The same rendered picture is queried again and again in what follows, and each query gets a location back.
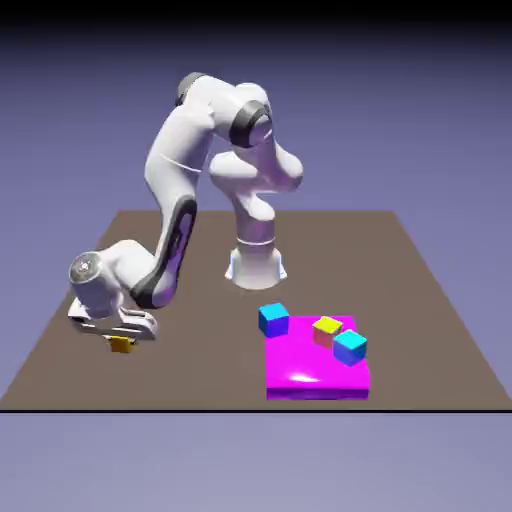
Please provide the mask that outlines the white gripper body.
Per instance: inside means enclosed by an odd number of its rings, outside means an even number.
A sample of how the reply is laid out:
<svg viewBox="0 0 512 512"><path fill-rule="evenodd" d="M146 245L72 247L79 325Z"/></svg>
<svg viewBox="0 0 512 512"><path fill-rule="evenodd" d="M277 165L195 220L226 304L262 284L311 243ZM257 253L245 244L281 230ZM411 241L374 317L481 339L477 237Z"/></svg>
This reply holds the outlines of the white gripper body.
<svg viewBox="0 0 512 512"><path fill-rule="evenodd" d="M81 318L80 329L107 340L122 337L132 341L154 341L157 338L157 321L150 313L124 307L106 319Z"/></svg>

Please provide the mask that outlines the small cyan cube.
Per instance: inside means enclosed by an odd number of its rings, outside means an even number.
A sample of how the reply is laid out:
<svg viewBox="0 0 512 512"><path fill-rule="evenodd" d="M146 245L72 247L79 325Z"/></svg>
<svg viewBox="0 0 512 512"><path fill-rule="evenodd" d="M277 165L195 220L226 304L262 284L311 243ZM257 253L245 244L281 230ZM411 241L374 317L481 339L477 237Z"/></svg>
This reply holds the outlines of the small cyan cube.
<svg viewBox="0 0 512 512"><path fill-rule="evenodd" d="M347 329L333 339L333 356L346 366L354 366L366 358L367 339Z"/></svg>
<svg viewBox="0 0 512 512"><path fill-rule="evenodd" d="M266 338L287 334L289 319L289 313L281 303L267 304L258 309L258 327Z"/></svg>

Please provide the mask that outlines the large magenta box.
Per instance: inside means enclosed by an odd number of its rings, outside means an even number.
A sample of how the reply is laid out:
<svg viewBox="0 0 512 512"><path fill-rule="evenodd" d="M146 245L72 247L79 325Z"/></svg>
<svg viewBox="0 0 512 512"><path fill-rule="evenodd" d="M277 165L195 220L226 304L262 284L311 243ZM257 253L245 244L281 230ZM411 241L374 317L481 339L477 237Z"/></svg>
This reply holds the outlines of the large magenta box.
<svg viewBox="0 0 512 512"><path fill-rule="evenodd" d="M291 316L288 333L265 337L265 384L269 400L366 400L371 374L366 358L346 366L312 340L312 324L319 316ZM357 332L351 316L334 316L341 332Z"/></svg>

